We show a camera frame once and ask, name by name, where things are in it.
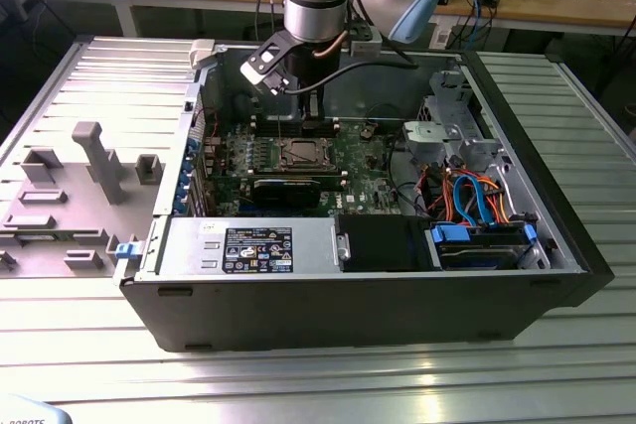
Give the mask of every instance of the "warning label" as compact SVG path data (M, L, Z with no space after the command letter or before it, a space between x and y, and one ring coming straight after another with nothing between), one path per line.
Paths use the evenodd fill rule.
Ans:
M223 271L291 273L291 228L228 228Z

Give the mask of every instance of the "blue latch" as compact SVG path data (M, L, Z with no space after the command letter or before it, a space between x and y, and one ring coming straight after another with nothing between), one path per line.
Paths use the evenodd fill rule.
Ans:
M535 243L537 241L537 231L534 226L527 223L524 225L524 232L526 233L526 237L531 243Z
M115 248L115 257L117 260L141 258L143 255L143 247L145 243L139 242L122 242Z
M470 233L465 225L436 225L432 232L433 242L470 242Z
M183 163L181 163L181 170L185 171L186 173L191 172L193 169L195 169L195 167L192 165L191 162L189 161L184 161Z

